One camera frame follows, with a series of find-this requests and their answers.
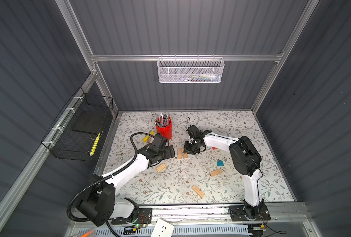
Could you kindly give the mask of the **yellow marker in black basket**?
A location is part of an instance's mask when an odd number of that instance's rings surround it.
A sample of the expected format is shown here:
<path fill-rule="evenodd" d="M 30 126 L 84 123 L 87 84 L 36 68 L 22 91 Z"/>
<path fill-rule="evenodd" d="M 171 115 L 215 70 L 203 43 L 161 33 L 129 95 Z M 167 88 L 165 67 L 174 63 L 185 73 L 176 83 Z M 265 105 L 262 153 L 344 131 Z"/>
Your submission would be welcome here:
<path fill-rule="evenodd" d="M 91 148 L 90 153 L 89 153 L 90 157 L 92 157 L 95 154 L 99 140 L 100 140 L 100 133 L 98 133 L 94 139 L 94 143 L 93 143 L 92 148 Z"/>

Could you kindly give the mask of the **wood block front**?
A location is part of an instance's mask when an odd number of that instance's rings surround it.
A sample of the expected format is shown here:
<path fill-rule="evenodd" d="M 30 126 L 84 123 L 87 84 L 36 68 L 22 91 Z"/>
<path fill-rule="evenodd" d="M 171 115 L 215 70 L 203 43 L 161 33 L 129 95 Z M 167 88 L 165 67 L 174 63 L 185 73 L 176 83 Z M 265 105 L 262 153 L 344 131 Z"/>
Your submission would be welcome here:
<path fill-rule="evenodd" d="M 203 198 L 205 196 L 205 193 L 199 189 L 196 185 L 192 186 L 192 190 L 200 197 Z"/>

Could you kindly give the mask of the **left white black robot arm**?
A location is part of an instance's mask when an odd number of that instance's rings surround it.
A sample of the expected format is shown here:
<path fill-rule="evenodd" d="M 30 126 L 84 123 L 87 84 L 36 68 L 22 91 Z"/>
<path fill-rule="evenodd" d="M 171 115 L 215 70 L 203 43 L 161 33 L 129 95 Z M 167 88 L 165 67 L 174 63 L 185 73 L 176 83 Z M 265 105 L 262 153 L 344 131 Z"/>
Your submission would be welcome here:
<path fill-rule="evenodd" d="M 138 149 L 134 143 L 136 135 L 148 135 L 152 143 Z M 77 193 L 69 202 L 66 213 L 75 222 L 91 221 L 101 226 L 110 219 L 126 219 L 136 222 L 139 206 L 129 198 L 116 199 L 116 194 L 139 173 L 175 157 L 169 140 L 157 133 L 137 132 L 130 137 L 134 155 L 117 169 L 101 176 L 93 175 L 92 183 Z"/>

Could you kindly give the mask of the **markers in white basket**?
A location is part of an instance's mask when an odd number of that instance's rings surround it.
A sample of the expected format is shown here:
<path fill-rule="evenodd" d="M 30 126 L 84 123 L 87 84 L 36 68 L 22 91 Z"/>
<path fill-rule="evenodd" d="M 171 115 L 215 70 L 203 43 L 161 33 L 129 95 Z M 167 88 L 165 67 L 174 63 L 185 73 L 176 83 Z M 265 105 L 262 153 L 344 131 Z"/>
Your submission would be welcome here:
<path fill-rule="evenodd" d="M 221 82 L 221 75 L 219 74 L 199 74 L 191 75 L 182 79 L 184 82 Z"/>

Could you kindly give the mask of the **black pad in basket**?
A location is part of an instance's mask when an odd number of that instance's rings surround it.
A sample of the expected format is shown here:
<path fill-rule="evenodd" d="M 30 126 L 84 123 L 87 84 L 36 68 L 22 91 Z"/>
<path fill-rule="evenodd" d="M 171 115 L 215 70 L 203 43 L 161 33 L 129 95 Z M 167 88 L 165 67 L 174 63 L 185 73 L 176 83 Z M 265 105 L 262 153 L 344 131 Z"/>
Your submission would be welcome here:
<path fill-rule="evenodd" d="M 104 118 L 102 113 L 82 111 L 72 126 L 72 131 L 97 135 Z"/>

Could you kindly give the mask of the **teal arch block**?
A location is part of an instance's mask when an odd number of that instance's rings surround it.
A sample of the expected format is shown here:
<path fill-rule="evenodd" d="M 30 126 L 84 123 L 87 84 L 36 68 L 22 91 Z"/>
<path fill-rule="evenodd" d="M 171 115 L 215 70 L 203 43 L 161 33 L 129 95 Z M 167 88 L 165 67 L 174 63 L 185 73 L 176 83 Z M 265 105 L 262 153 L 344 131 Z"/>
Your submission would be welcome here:
<path fill-rule="evenodd" d="M 217 163 L 217 166 L 224 166 L 224 162 L 221 160 L 218 160 L 216 163 Z"/>

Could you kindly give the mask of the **pencils bunch in cup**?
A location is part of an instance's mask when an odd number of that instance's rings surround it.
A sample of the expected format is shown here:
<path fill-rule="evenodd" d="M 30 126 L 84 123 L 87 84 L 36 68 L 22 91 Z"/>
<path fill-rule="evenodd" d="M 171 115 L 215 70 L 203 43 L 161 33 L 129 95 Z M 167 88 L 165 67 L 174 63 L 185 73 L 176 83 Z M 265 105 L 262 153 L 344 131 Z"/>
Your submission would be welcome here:
<path fill-rule="evenodd" d="M 160 115 L 155 119 L 155 124 L 158 127 L 166 127 L 170 124 L 172 118 L 168 113 L 160 113 Z"/>

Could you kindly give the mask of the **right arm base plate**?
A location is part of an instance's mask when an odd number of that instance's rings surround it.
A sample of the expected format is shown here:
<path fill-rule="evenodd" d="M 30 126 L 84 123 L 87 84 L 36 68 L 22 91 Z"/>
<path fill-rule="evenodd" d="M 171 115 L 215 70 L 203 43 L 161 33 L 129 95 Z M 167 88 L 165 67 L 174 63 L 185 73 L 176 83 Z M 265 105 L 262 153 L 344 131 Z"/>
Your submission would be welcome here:
<path fill-rule="evenodd" d="M 231 205 L 228 207 L 228 214 L 232 221 L 270 221 L 271 215 L 266 205 L 257 207 L 245 205 Z"/>

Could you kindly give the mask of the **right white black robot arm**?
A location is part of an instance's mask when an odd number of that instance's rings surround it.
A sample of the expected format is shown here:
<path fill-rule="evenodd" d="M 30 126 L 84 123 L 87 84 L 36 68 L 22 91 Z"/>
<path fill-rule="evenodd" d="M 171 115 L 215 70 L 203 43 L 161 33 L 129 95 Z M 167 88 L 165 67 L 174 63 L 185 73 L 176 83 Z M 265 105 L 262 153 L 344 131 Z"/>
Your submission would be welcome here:
<path fill-rule="evenodd" d="M 184 153 L 196 155 L 201 148 L 213 147 L 229 152 L 233 165 L 242 176 L 244 186 L 243 212 L 250 221 L 271 219 L 264 199 L 260 195 L 259 180 L 263 177 L 260 170 L 262 158 L 250 139 L 217 135 L 210 130 L 200 131 L 195 125 L 186 129 L 190 141 L 184 143 Z"/>

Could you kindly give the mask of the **floral table mat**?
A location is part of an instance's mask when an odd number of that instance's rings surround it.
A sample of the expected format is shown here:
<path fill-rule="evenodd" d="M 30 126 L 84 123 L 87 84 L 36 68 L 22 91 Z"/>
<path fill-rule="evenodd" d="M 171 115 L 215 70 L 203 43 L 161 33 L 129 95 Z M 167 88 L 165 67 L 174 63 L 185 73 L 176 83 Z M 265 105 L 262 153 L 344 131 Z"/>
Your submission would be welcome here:
<path fill-rule="evenodd" d="M 130 141 L 132 134 L 155 130 L 158 112 L 124 112 L 119 118 L 104 172 L 110 172 L 128 161 L 134 154 Z M 292 191 L 274 158 L 260 126 L 251 111 L 207 111 L 171 112 L 172 138 L 170 144 L 177 151 L 188 140 L 187 125 L 194 124 L 201 131 L 211 130 L 228 137 L 247 136 L 262 162 L 263 177 L 259 188 L 266 202 L 294 201 Z M 144 146 L 144 135 L 136 135 L 134 143 Z M 217 161 L 224 166 L 217 166 Z M 198 155 L 187 159 L 169 159 L 167 168 L 158 172 L 154 167 L 131 179 L 117 193 L 118 198 L 130 198 L 139 204 L 182 204 L 182 203 L 228 203 L 244 199 L 242 176 L 234 168 L 230 154 L 220 149 L 207 148 Z M 223 173 L 214 177 L 210 172 L 222 169 Z M 196 185 L 205 196 L 200 198 L 193 190 Z"/>

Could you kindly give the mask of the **yellow highlighter pen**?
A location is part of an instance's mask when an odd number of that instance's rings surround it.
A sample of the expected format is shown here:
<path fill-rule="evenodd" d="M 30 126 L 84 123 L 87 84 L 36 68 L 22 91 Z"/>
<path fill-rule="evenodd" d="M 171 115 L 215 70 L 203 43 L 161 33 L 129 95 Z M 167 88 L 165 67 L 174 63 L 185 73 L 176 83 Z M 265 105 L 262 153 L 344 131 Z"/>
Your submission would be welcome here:
<path fill-rule="evenodd" d="M 149 135 L 145 136 L 145 137 L 143 138 L 143 142 L 147 142 L 148 139 L 149 139 L 149 137 L 150 137 Z"/>

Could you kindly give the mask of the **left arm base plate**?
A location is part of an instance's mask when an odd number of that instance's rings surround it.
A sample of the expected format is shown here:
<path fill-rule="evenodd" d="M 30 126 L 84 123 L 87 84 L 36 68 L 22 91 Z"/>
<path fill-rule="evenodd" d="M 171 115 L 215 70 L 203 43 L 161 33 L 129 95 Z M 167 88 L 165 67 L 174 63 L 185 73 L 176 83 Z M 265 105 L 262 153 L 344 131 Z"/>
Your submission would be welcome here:
<path fill-rule="evenodd" d="M 134 213 L 128 217 L 117 217 L 117 218 L 110 218 L 110 222 L 112 225 L 135 225 L 135 224 L 151 224 L 152 222 L 152 208 L 147 207 L 139 207 L 138 209 L 134 210 Z"/>

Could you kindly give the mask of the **red pencil cup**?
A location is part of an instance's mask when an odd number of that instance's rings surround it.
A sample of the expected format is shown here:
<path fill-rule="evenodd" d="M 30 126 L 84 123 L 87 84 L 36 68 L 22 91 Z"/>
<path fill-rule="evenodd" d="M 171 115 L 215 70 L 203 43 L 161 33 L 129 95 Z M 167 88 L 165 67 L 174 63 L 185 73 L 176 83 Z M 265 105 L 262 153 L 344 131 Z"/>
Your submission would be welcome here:
<path fill-rule="evenodd" d="M 161 134 L 163 137 L 171 140 L 172 138 L 172 120 L 169 120 L 166 126 L 160 126 L 160 124 L 156 121 L 155 127 L 157 133 Z"/>

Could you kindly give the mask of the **white power socket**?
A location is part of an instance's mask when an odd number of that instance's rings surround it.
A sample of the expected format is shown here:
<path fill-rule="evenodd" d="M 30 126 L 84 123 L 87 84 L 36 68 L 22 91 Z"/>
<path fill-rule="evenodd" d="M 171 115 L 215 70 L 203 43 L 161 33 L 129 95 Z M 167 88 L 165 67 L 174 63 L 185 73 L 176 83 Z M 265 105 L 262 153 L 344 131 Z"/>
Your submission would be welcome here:
<path fill-rule="evenodd" d="M 156 225 L 152 231 L 151 237 L 171 237 L 175 226 L 162 220 L 158 219 Z"/>

